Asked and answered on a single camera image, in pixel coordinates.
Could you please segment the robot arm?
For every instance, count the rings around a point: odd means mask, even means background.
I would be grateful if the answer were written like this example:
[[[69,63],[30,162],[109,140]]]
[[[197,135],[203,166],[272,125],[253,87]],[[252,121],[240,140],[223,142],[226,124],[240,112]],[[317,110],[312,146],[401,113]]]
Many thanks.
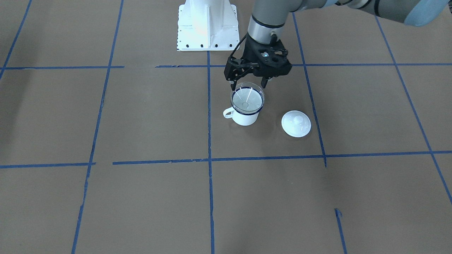
[[[248,74],[261,78],[261,87],[275,77],[289,74],[292,64],[281,41],[286,21],[293,13],[309,17],[330,8],[345,7],[411,27],[423,27],[446,8],[447,0],[256,0],[247,33],[240,39],[244,51],[240,58],[229,55],[224,77],[235,90]]]

